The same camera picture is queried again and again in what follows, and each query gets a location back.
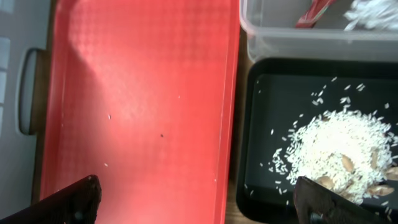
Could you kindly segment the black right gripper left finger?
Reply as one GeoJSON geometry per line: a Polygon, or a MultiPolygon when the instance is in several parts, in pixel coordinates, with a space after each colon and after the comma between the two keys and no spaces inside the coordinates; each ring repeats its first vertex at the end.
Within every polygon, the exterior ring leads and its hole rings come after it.
{"type": "Polygon", "coordinates": [[[1,224],[94,224],[101,196],[99,178],[88,175],[38,203],[1,219],[1,224]]]}

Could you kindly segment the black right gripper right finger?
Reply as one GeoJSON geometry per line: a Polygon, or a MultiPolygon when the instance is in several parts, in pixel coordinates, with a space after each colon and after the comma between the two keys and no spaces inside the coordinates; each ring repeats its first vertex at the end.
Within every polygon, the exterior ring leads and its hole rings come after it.
{"type": "Polygon", "coordinates": [[[386,224],[387,220],[340,197],[320,184],[299,177],[294,206],[300,224],[386,224]]]}

